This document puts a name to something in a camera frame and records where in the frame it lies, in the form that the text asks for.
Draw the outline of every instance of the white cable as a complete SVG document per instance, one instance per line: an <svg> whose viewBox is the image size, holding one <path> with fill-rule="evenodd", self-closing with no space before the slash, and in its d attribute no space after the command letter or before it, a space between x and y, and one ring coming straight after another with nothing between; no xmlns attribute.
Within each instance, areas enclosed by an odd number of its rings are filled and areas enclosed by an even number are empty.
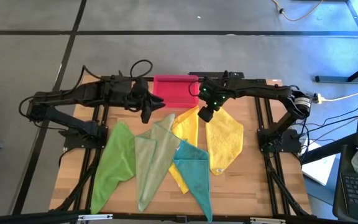
<svg viewBox="0 0 358 224"><path fill-rule="evenodd" d="M346 125L352 123L353 121L355 121L355 120L357 120L357 119L358 119L358 117L356 117L356 118L350 120L350 121L349 121L348 123L346 123L346 124L342 124L341 126L339 126L339 127L337 127L337 128L334 128L334 129L328 131L327 133L325 133L325 134L323 134L322 136L318 137L316 140L314 140L314 141L313 141L312 143L310 143L310 144L313 144L314 142L320 140L322 137L326 136L327 134L329 134L329 133L331 133L331 132L333 132L333 131L336 131L336 130L338 130L338 129L341 128L341 127L344 127L344 126L346 126Z"/></svg>
<svg viewBox="0 0 358 224"><path fill-rule="evenodd" d="M315 9L317 9L317 7L318 7L319 5L321 5L321 3L323 3L324 0L321 0L314 8L312 8L308 13L306 13L304 16L301 16L301 17L299 17L299 18L297 18L297 19L290 19L290 18L285 14L284 8L282 8L282 7L280 6L280 4L279 4L276 0L272 0L272 1L274 2L274 4L276 4L276 7L278 8L278 13L283 14L283 16L284 16L286 19L288 19L289 21L295 22L295 21L301 20L301 19L305 18L306 16L310 15Z"/></svg>
<svg viewBox="0 0 358 224"><path fill-rule="evenodd" d="M346 99L346 98L349 98L349 97L352 97L352 96L357 96L357 95L358 95L358 93L355 93L355 94L352 94L352 95L349 95L349 96L343 96L343 97L339 97L339 98L335 98L335 99L325 99L324 97L321 97L321 101L333 102L333 101L343 100L343 99Z"/></svg>

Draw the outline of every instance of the gray floor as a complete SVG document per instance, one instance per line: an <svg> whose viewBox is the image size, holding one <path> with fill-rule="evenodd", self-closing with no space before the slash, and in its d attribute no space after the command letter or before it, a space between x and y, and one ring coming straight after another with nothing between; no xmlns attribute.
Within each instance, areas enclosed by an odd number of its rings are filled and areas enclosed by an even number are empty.
<svg viewBox="0 0 358 224"><path fill-rule="evenodd" d="M358 10L358 0L353 2ZM298 17L316 1L281 0L280 4L289 16ZM79 5L80 0L0 0L0 29L71 29ZM80 29L357 31L357 26L343 2L325 2L302 21L288 22L277 15L269 0L94 0L86 5ZM0 215L10 211L37 134L34 125L17 113L17 105L35 91L52 88L67 40L67 36L0 36L0 142L4 144L0 149ZM280 78L325 98L358 92L358 85L312 80L315 75L348 76L358 70L357 37L80 36L62 86L74 84L83 64L98 74L120 69L128 75L130 66L142 58L153 61L153 74L240 70L247 78ZM358 96L316 105L308 121L321 123L331 114L357 107ZM73 108L63 110L72 113ZM355 129L354 123L325 139L339 139ZM311 138L324 131L311 133ZM24 212L48 209L62 144L62 137L48 131ZM329 205L310 200L314 214L333 218Z"/></svg>

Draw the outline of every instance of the teal towel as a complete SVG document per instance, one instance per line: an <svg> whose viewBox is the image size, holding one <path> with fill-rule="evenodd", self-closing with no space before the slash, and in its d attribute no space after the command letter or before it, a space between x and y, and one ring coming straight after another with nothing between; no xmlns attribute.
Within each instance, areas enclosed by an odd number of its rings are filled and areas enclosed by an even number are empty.
<svg viewBox="0 0 358 224"><path fill-rule="evenodd" d="M208 222L212 222L208 153L182 141L179 149L173 155L173 163L203 210Z"/></svg>

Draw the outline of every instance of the wooden table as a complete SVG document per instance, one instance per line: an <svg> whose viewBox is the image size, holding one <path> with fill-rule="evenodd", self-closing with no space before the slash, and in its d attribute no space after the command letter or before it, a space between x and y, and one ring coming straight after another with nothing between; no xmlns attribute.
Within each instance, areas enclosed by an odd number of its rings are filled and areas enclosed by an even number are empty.
<svg viewBox="0 0 358 224"><path fill-rule="evenodd" d="M95 81L93 77L86 76L83 83L93 81ZM267 80L267 83L270 85L282 84L281 80ZM152 92L152 82L149 82L149 87L150 92ZM279 101L271 100L270 103L273 119L278 121L286 110ZM199 105L200 107L203 106L204 101L200 100ZM209 175L211 179L213 215L271 216L272 209L266 170L257 143L256 130L259 125L255 100L253 97L230 99L223 107L234 119L244 125L244 147L237 159L225 170L224 174L215 176L210 173ZM186 110L188 108L162 108L152 113L148 124L142 124L140 112L132 113L123 108L110 108L107 121L109 134L118 121L125 122L132 133L137 135L149 130L152 123L160 121L166 115L175 113L178 116ZM262 111L266 116L264 103L262 103ZM74 111L76 118L87 121L91 120L92 114L93 108L76 105ZM207 150L205 122L201 119L198 136L198 147ZM58 207L77 184L84 151L84 149L74 149L64 155L50 202L51 209ZM302 208L310 213L308 195L299 161L291 154L281 153L280 155L286 186ZM80 208L85 206L87 188L88 186L86 185ZM283 213L280 191L277 186L275 192L278 211ZM136 201L136 177L127 182L121 182L101 212L139 213ZM145 209L144 213L203 215L192 194L188 192L183 195L169 173L167 173L153 201Z"/></svg>

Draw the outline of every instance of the red container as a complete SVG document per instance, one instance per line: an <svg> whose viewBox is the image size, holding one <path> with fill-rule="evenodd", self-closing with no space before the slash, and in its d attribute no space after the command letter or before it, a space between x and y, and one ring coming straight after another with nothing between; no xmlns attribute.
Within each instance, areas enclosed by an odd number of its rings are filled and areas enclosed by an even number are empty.
<svg viewBox="0 0 358 224"><path fill-rule="evenodd" d="M166 107L193 108L198 105L198 77L196 75L155 75L153 94L164 99Z"/></svg>

